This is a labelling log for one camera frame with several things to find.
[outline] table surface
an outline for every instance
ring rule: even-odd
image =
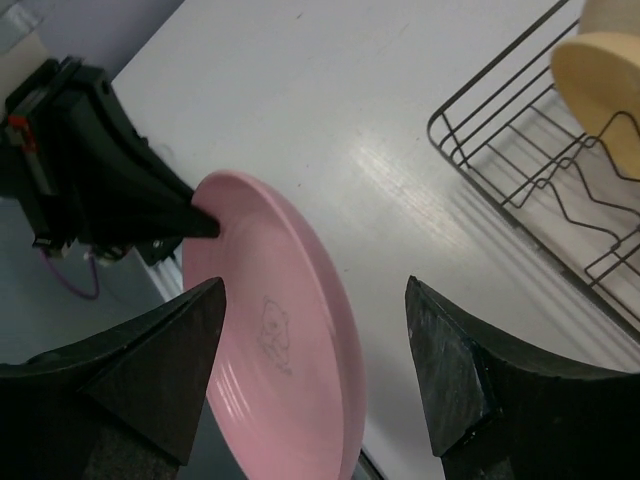
[[[248,172],[315,228],[363,345],[364,446],[390,479],[443,478],[409,349],[409,275],[545,349],[640,365],[425,137],[430,114],[552,3],[186,0],[114,82],[189,184]]]

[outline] dish rack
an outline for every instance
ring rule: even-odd
[[[582,3],[558,1],[434,113],[427,134],[523,241],[640,343],[640,180],[616,167],[602,134],[584,133],[549,68]],[[630,122],[640,143],[629,113],[607,128],[614,122]]]

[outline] wire dish rack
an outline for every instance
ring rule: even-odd
[[[640,343],[640,180],[600,141],[626,122],[640,149],[640,129],[618,112],[586,135],[549,69],[582,3],[557,2],[434,113],[427,134],[523,241]]]

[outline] pink plate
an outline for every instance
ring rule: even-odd
[[[215,240],[185,240],[184,287],[225,283],[207,399],[236,460],[251,480],[351,478],[364,364],[329,255],[286,199],[248,175],[209,175],[193,204],[222,229]]]

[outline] cartoon bear print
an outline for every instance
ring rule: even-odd
[[[269,297],[264,297],[258,344],[278,370],[286,375],[291,375],[289,367],[289,316]]]

